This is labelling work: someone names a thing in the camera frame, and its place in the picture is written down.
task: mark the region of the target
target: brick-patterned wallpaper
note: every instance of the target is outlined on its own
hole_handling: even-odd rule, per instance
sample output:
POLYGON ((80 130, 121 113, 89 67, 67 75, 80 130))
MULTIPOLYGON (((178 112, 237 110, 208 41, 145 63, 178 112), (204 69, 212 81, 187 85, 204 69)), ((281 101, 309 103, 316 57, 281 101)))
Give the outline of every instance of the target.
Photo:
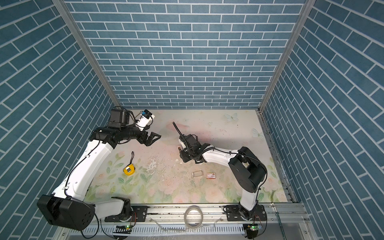
POLYGON ((322 239, 384 239, 384 2, 317 0, 265 117, 322 239))
POLYGON ((0 239, 51 239, 37 199, 63 181, 112 101, 51 0, 0 6, 0 239))
POLYGON ((125 107, 259 106, 304 0, 66 1, 125 107))

